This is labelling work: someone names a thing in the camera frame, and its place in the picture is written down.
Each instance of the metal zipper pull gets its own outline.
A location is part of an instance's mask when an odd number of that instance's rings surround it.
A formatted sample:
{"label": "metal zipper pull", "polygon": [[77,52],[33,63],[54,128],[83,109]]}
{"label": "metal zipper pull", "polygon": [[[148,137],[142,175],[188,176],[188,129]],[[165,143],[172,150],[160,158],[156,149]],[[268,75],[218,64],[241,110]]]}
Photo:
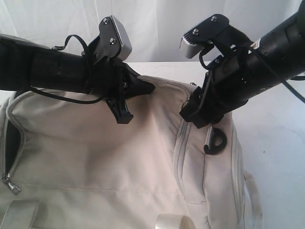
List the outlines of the metal zipper pull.
{"label": "metal zipper pull", "polygon": [[5,178],[3,178],[3,183],[9,188],[9,190],[14,195],[17,196],[21,192],[21,189],[11,181],[9,176],[6,176]]}

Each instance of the white fabric backdrop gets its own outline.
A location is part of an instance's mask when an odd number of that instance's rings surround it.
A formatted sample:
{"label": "white fabric backdrop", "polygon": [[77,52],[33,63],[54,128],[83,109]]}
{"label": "white fabric backdrop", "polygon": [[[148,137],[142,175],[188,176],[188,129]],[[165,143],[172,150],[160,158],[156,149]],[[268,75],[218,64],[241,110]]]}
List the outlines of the white fabric backdrop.
{"label": "white fabric backdrop", "polygon": [[[48,46],[70,34],[87,43],[98,24],[113,14],[125,26],[133,52],[129,62],[187,61],[178,51],[181,36],[214,13],[253,41],[294,14],[301,0],[0,0],[0,33]],[[68,52],[79,54],[71,41]]]}

